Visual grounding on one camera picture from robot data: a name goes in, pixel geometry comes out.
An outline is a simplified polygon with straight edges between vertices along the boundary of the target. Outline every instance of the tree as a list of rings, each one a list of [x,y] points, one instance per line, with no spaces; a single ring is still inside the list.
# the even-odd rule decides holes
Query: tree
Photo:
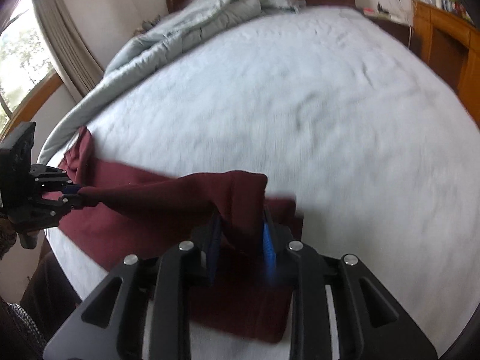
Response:
[[[32,72],[45,69],[51,70],[52,64],[45,53],[42,42],[38,37],[35,28],[22,29],[16,39],[7,38],[6,42],[0,48],[0,60],[7,56],[17,56],[20,66],[26,71],[28,78],[33,85],[39,83],[41,79],[32,78]]]

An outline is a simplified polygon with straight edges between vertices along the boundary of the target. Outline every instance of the maroon cloth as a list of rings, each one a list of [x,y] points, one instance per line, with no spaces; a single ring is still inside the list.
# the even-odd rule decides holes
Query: maroon cloth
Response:
[[[100,202],[65,216],[59,228],[107,270],[128,254],[150,258],[189,239],[208,223],[215,207],[224,220],[218,271],[212,288],[192,288],[190,317],[206,326],[248,338],[278,342],[283,335],[291,289],[258,283],[262,268],[262,214],[296,239],[302,219],[291,199],[265,199],[267,177],[242,171],[198,173],[171,178],[99,160],[90,132],[82,127],[60,168],[78,184],[79,194]]]

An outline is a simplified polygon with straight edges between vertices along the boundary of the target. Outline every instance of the wooden cabinet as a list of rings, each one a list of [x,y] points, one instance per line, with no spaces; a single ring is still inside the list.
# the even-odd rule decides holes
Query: wooden cabinet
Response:
[[[480,126],[480,32],[451,13],[415,0],[422,60],[457,93]]]
[[[375,23],[377,26],[379,26],[386,33],[397,39],[418,58],[422,57],[422,40],[416,33],[412,33],[409,25],[396,23],[394,21],[384,19],[383,17],[368,15],[365,15],[365,17],[372,23]]]

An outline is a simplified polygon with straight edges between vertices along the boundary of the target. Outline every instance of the dark brown cloth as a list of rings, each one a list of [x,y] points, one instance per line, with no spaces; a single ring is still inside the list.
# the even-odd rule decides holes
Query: dark brown cloth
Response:
[[[275,222],[300,239],[302,219],[292,199],[265,199],[267,177],[242,171],[181,178],[150,173],[94,156],[90,132],[80,137],[59,166],[79,194],[100,202],[72,211],[59,228],[88,256],[109,270],[128,254],[159,256],[191,230],[208,223],[214,209],[224,220],[218,272],[212,288],[190,292],[190,317],[248,338],[278,342],[283,335],[291,289],[258,283],[262,269],[262,218],[268,206]]]
[[[78,303],[80,298],[65,277],[54,254],[48,253],[30,279],[20,306],[48,341]],[[28,325],[0,298],[0,358],[41,360],[42,353],[43,345],[30,333]]]

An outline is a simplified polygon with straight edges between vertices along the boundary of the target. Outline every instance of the white bed sheet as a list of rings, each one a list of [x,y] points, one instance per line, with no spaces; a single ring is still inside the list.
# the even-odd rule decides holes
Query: white bed sheet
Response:
[[[303,240],[357,254],[435,345],[480,300],[480,134],[404,46],[344,8],[261,17],[153,74],[88,124],[98,157],[173,175],[242,169],[293,193]],[[50,161],[56,166],[65,148]],[[82,298],[106,274],[46,236]],[[287,359],[193,326],[194,359]]]

